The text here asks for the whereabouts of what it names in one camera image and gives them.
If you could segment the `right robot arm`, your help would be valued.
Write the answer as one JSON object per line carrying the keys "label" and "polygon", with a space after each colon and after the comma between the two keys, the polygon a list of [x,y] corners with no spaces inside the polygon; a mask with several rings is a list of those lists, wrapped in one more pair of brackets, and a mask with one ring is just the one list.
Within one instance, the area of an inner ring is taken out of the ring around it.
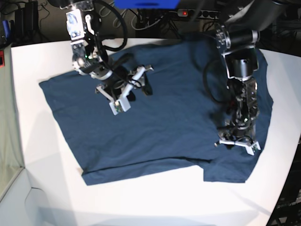
{"label": "right robot arm", "polygon": [[[123,31],[123,42],[119,47],[103,45],[104,40],[113,39],[113,36],[101,34],[102,19],[95,10],[96,3],[109,9],[119,20]],[[151,65],[128,70],[123,65],[134,59],[132,53],[125,53],[117,60],[108,55],[108,51],[122,50],[128,39],[126,23],[113,6],[103,0],[61,0],[59,7],[68,10],[66,26],[71,38],[73,67],[79,74],[101,81],[96,87],[97,93],[116,105],[121,104],[122,98],[135,101],[133,89],[140,89],[147,96],[153,94],[146,75],[152,69]]]}

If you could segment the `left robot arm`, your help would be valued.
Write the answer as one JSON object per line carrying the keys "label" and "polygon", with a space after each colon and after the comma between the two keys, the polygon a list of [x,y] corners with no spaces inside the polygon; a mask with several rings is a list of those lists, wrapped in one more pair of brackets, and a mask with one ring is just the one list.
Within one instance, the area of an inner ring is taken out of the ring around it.
{"label": "left robot arm", "polygon": [[[228,0],[222,7],[214,37],[221,57],[210,61],[203,70],[205,90],[220,107],[210,115],[219,138],[215,146],[225,145],[228,149],[239,146],[249,155],[261,149],[255,132],[260,114],[258,84],[253,76],[259,69],[256,44],[261,31],[289,6],[300,3],[299,0]],[[209,88],[207,75],[214,66],[225,67],[227,99],[216,99]]]}

